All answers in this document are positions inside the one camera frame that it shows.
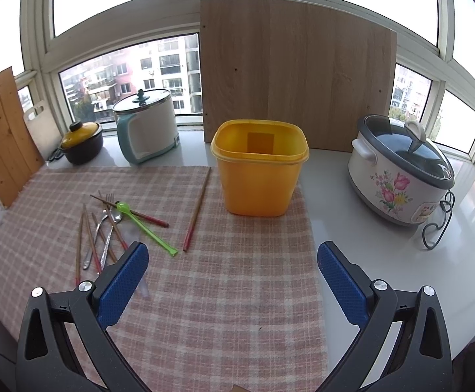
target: black pot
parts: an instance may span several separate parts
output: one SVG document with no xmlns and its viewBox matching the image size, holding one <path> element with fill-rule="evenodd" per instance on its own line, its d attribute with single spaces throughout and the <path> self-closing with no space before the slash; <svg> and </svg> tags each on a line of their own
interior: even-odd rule
<svg viewBox="0 0 475 392">
<path fill-rule="evenodd" d="M 103 127 L 101 124 L 98 124 L 98 130 L 90 136 L 85 141 L 69 147 L 68 149 L 63 149 L 59 147 L 63 154 L 66 156 L 68 161 L 74 165 L 82 165 L 87 163 L 93 158 L 95 158 L 103 147 Z"/>
</svg>

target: plaid tablecloth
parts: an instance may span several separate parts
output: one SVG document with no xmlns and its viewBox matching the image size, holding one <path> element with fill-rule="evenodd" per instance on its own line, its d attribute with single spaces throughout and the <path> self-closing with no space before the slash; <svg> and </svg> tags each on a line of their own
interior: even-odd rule
<svg viewBox="0 0 475 392">
<path fill-rule="evenodd" d="M 181 249 L 207 167 L 43 168 L 0 224 L 0 320 L 18 337 L 36 286 L 74 287 L 82 203 L 100 188 L 132 209 L 167 220 L 151 228 Z M 85 253 L 88 237 L 82 236 Z M 212 170 L 188 253 L 171 256 L 145 235 L 150 297 L 136 291 L 108 332 L 154 392 L 313 391 L 327 353 L 315 245 L 301 190 L 279 218 L 228 213 Z M 114 251 L 122 252 L 113 239 Z M 93 279 L 93 270 L 81 272 Z M 100 383 L 72 326 L 87 376 Z"/>
</svg>

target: tree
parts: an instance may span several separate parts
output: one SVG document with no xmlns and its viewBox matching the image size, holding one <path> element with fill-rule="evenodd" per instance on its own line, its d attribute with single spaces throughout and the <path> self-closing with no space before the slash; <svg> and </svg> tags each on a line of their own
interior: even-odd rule
<svg viewBox="0 0 475 392">
<path fill-rule="evenodd" d="M 406 121 L 406 115 L 398 107 L 390 107 L 390 112 L 388 113 L 388 116 L 393 119 L 397 119 L 398 121 Z"/>
<path fill-rule="evenodd" d="M 76 120 L 95 122 L 94 106 L 89 95 L 85 95 L 77 104 L 74 104 L 72 112 Z"/>
</svg>

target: pot lid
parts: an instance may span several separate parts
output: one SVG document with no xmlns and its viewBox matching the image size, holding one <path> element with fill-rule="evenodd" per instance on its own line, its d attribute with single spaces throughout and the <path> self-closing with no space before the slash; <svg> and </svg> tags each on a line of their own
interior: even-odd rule
<svg viewBox="0 0 475 392">
<path fill-rule="evenodd" d="M 453 168 L 443 152 L 426 138 L 417 121 L 402 122 L 388 116 L 359 119 L 362 136 L 386 158 L 431 186 L 448 190 L 455 184 Z"/>
<path fill-rule="evenodd" d="M 68 128 L 70 131 L 61 140 L 61 149 L 69 149 L 89 139 L 98 131 L 99 124 L 95 122 L 83 123 L 78 120 L 72 122 Z"/>
<path fill-rule="evenodd" d="M 165 101 L 170 97 L 170 91 L 157 88 L 154 90 L 138 90 L 137 94 L 129 95 L 119 100 L 112 108 L 116 113 L 133 113 L 145 110 L 151 106 Z"/>
</svg>

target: chopstick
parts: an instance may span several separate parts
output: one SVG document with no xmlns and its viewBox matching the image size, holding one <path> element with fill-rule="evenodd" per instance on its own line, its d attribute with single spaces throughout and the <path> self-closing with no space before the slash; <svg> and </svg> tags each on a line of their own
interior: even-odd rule
<svg viewBox="0 0 475 392">
<path fill-rule="evenodd" d="M 110 223 L 114 227 L 115 235 L 118 236 L 118 240 L 121 242 L 121 246 L 123 246 L 123 250 L 127 250 L 128 245 L 127 245 L 126 241 L 123 239 L 123 236 L 121 235 L 121 231 L 119 231 L 119 228 L 118 228 L 117 224 L 115 223 L 114 218 L 112 217 L 112 213 L 110 212 L 109 204 L 110 205 L 112 205 L 112 204 L 110 202 L 106 201 L 106 200 L 103 200 L 103 199 L 98 199 L 98 200 L 101 200 L 105 204 L 105 209 L 107 210 L 108 219 L 110 220 Z"/>
<path fill-rule="evenodd" d="M 112 203 L 112 202 L 109 202 L 108 200 L 105 200 L 103 199 L 102 197 L 97 197 L 97 196 L 94 196 L 93 194 L 91 194 L 90 196 L 92 196 L 94 199 L 97 199 L 99 201 L 102 201 L 105 205 L 108 205 L 108 206 L 112 206 L 115 208 L 115 203 Z M 168 222 L 166 221 L 163 221 L 163 220 L 159 220 L 158 218 L 154 218 L 150 215 L 145 215 L 145 214 L 142 214 L 140 212 L 136 212 L 134 210 L 130 210 L 130 212 L 132 212 L 132 214 L 136 215 L 137 217 L 139 218 L 142 218 L 144 220 L 147 220 L 148 222 L 152 222 L 156 225 L 160 225 L 162 227 L 165 227 L 165 228 L 168 228 Z"/>
<path fill-rule="evenodd" d="M 210 177 L 211 169 L 212 169 L 211 167 L 208 167 L 207 176 L 204 179 L 201 193 L 199 193 L 199 197 L 197 198 L 197 203 L 195 204 L 194 213 L 192 214 L 190 225 L 188 226 L 187 235 L 184 238 L 183 252 L 187 252 L 190 246 L 190 241 L 192 240 L 192 235 L 194 233 L 195 222 L 197 221 L 197 216 L 199 215 L 199 210 L 201 209 L 201 203 L 203 203 L 203 196 L 204 196 L 205 189 L 207 188 L 208 178 Z"/>
<path fill-rule="evenodd" d="M 83 232 L 83 212 L 79 219 L 79 227 L 77 233 L 77 247 L 76 247 L 76 287 L 81 283 L 81 233 Z"/>
<path fill-rule="evenodd" d="M 94 215 L 94 212 L 91 212 L 90 213 L 92 215 L 92 220 L 95 222 L 96 225 L 98 225 L 98 219 L 95 217 Z M 103 243 L 106 243 L 107 242 L 107 239 L 105 237 L 105 234 L 103 234 L 103 231 L 101 230 L 101 228 L 99 228 L 99 232 L 98 234 L 101 236 L 101 238 L 103 239 Z M 115 253 L 114 251 L 110 248 L 108 248 L 108 255 L 110 256 L 110 259 L 112 261 L 114 261 L 114 264 L 118 261 L 118 258 L 115 256 Z"/>
<path fill-rule="evenodd" d="M 83 204 L 83 210 L 85 211 L 85 225 L 87 227 L 88 239 L 90 240 L 90 247 L 92 247 L 92 257 L 94 258 L 94 264 L 98 270 L 98 274 L 101 274 L 101 264 L 99 263 L 98 253 L 95 250 L 94 238 L 92 237 L 92 230 L 90 229 L 90 220 L 88 219 L 88 211 L 85 204 Z"/>
</svg>

